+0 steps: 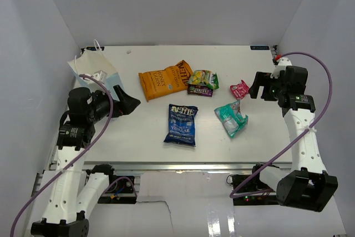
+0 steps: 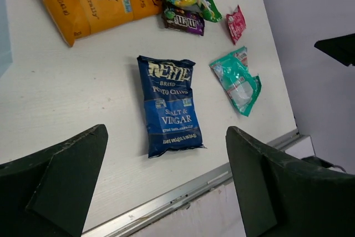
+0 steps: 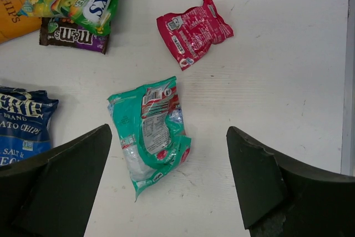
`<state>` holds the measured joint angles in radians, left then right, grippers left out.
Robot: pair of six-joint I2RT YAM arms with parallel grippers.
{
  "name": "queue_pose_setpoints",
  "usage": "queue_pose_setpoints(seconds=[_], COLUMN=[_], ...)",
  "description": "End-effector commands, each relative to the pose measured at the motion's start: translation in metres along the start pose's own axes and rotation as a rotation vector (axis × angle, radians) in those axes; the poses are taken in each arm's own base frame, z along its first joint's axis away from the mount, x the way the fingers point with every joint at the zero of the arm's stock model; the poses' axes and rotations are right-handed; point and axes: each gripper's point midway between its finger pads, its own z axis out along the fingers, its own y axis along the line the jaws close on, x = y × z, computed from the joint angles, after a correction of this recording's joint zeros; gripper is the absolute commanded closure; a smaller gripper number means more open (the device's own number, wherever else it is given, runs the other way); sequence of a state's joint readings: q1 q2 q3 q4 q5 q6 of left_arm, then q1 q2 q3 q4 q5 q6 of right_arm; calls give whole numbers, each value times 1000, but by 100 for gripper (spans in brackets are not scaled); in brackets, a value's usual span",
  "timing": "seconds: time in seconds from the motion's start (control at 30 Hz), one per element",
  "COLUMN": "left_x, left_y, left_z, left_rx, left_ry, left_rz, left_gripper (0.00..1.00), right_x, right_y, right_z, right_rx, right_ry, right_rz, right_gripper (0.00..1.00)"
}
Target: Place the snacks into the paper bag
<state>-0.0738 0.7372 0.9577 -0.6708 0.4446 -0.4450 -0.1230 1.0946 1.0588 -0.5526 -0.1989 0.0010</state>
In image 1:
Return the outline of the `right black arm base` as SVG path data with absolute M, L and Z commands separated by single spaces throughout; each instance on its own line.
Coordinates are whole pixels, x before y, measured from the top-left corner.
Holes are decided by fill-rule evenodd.
M 230 174 L 226 178 L 227 185 L 235 189 L 240 183 L 242 183 L 248 175 L 246 174 Z M 264 205 L 278 205 L 276 193 L 263 192 L 263 190 L 269 189 L 269 187 L 253 178 L 251 181 L 248 181 L 238 193 L 250 193 L 256 191 L 255 195 L 247 195 L 242 198 L 237 198 L 233 200 L 234 206 L 264 206 Z

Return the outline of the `brown purple M&M's packet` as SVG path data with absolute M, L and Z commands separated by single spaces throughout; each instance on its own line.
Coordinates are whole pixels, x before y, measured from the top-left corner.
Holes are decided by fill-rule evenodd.
M 202 85 L 188 85 L 187 93 L 191 95 L 199 95 L 204 97 L 212 97 L 213 90 L 207 86 Z

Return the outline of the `light blue paper bag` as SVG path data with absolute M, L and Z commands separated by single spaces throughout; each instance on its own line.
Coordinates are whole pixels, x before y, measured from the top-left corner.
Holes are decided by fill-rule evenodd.
M 88 83 L 87 80 L 83 80 L 80 74 L 90 74 L 103 70 L 107 73 L 105 83 L 103 83 L 106 89 L 113 93 L 113 86 L 120 85 L 122 89 L 123 83 L 120 79 L 118 71 L 115 67 L 105 58 L 102 52 L 85 50 L 79 58 L 68 61 L 70 68 L 72 69 L 74 76 L 81 87 L 87 87 L 94 91 L 100 89 L 100 86 L 94 82 Z

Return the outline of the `green yellow candy bag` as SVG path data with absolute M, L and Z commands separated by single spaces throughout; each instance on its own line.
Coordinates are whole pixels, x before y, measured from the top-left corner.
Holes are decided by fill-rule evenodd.
M 189 78 L 188 84 L 206 86 L 209 89 L 219 89 L 219 80 L 216 73 L 210 70 L 196 70 Z

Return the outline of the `pink candy packet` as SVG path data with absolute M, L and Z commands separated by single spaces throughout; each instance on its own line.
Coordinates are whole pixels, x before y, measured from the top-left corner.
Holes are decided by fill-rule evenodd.
M 237 85 L 231 85 L 230 91 L 237 100 L 242 100 L 249 93 L 249 86 L 241 80 Z

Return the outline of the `blue Kettle chips bag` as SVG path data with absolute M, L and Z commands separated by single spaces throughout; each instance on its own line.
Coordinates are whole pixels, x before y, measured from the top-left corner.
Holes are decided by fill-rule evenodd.
M 194 147 L 196 106 L 169 104 L 168 133 L 164 143 L 175 143 Z

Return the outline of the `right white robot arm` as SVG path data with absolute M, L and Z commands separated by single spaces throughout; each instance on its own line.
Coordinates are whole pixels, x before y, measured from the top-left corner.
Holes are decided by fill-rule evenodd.
M 263 164 L 250 178 L 251 187 L 258 192 L 272 189 L 279 205 L 321 212 L 338 188 L 338 180 L 329 175 L 322 162 L 316 130 L 315 103 L 305 94 L 308 71 L 302 67 L 276 68 L 272 73 L 257 72 L 249 90 L 256 98 L 276 101 L 282 109 L 291 141 L 292 167 L 289 174 L 273 164 Z

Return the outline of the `teal snack bag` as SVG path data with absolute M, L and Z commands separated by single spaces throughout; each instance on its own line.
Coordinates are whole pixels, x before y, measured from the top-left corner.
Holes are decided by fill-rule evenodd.
M 230 138 L 234 138 L 249 122 L 249 117 L 242 115 L 240 105 L 241 101 L 237 100 L 214 110 Z

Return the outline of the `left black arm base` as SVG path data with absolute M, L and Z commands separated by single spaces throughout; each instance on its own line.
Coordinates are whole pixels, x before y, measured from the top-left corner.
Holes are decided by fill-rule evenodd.
M 135 204 L 137 192 L 134 176 L 92 173 L 78 196 L 78 204 Z

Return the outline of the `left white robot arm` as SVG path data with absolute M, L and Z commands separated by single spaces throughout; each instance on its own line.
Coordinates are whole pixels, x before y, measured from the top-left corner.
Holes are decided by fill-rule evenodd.
M 103 118 L 131 114 L 140 100 L 127 95 L 119 85 L 113 100 L 106 89 L 72 89 L 68 110 L 63 114 L 57 140 L 57 167 L 48 205 L 40 221 L 32 223 L 33 236 L 87 236 L 89 217 L 104 192 L 117 186 L 114 169 L 109 164 L 96 165 L 87 172 L 89 179 L 79 187 L 87 149 L 93 145 L 95 124 Z

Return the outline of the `orange Kettle chips bag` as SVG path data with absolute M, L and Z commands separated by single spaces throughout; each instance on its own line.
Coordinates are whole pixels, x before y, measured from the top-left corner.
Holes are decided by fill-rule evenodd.
M 184 60 L 163 70 L 139 73 L 145 99 L 160 98 L 172 93 L 187 90 L 187 83 L 193 74 L 189 64 Z

